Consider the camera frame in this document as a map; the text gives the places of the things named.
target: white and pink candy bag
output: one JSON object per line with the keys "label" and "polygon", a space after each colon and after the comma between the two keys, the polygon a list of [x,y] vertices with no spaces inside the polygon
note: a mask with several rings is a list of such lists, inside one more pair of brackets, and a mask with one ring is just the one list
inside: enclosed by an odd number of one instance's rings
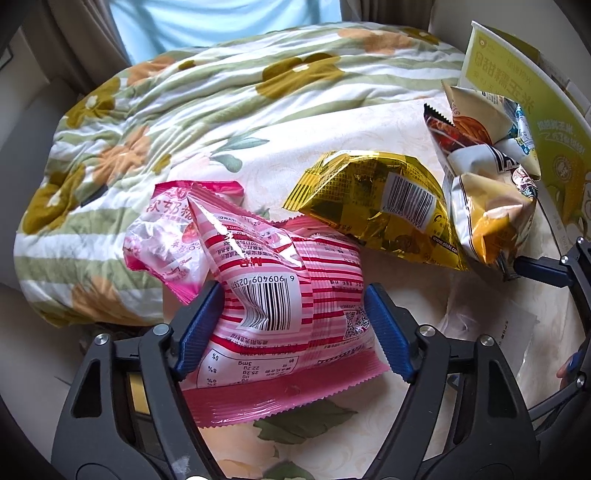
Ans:
{"label": "white and pink candy bag", "polygon": [[159,183],[145,212],[127,229],[123,243],[127,267],[149,272],[184,304],[197,296],[209,272],[187,201],[196,183],[237,204],[244,198],[237,181]]}
{"label": "white and pink candy bag", "polygon": [[252,421],[388,370],[362,308],[358,247],[310,217],[270,222],[193,185],[196,232],[225,305],[182,383],[200,427]]}

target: brown curtain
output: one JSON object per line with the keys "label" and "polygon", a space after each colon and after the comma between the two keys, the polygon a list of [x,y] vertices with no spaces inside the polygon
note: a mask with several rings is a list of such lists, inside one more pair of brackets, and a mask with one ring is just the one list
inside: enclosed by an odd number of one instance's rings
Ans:
{"label": "brown curtain", "polygon": [[79,93],[130,65],[108,0],[38,0],[22,27],[48,79]]}
{"label": "brown curtain", "polygon": [[344,21],[429,28],[435,0],[340,0]]}

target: blue curtain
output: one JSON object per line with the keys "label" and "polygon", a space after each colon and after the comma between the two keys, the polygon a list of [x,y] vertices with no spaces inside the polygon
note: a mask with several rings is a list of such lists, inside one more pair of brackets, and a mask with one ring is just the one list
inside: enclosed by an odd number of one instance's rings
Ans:
{"label": "blue curtain", "polygon": [[341,20],[339,0],[109,0],[133,63],[274,30]]}

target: screw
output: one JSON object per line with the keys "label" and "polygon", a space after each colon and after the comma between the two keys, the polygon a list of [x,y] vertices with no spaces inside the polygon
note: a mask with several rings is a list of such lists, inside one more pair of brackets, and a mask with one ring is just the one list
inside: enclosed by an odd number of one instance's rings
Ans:
{"label": "screw", "polygon": [[159,325],[156,325],[152,329],[152,331],[154,332],[154,335],[158,335],[158,336],[166,335],[169,330],[170,330],[170,327],[168,325],[166,325],[165,323],[160,323]]}
{"label": "screw", "polygon": [[421,325],[418,332],[424,337],[432,337],[435,335],[435,328],[431,325]]}
{"label": "screw", "polygon": [[490,335],[482,335],[480,337],[480,342],[484,346],[493,346],[495,344],[495,339]]}
{"label": "screw", "polygon": [[104,345],[106,342],[109,341],[109,334],[108,333],[101,333],[95,337],[95,343],[97,345]]}

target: yellow-green carton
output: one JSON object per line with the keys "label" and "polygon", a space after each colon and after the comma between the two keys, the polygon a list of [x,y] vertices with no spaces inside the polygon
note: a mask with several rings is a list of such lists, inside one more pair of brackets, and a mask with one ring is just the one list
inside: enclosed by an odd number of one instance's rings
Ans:
{"label": "yellow-green carton", "polygon": [[591,103],[538,50],[472,22],[459,86],[520,103],[540,159],[540,205],[561,254],[591,239]]}

